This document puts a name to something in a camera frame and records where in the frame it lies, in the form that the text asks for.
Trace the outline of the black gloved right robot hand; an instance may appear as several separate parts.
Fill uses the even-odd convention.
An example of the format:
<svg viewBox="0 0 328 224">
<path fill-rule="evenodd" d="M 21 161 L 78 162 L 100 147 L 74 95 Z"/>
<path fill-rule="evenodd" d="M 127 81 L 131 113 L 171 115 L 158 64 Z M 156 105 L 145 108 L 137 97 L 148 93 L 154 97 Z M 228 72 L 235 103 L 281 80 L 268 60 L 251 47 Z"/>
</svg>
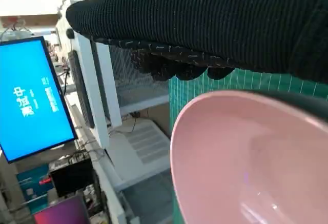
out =
<svg viewBox="0 0 328 224">
<path fill-rule="evenodd" d="M 83 0 L 66 19 L 159 81 L 244 69 L 327 83 L 327 0 Z"/>
</svg>

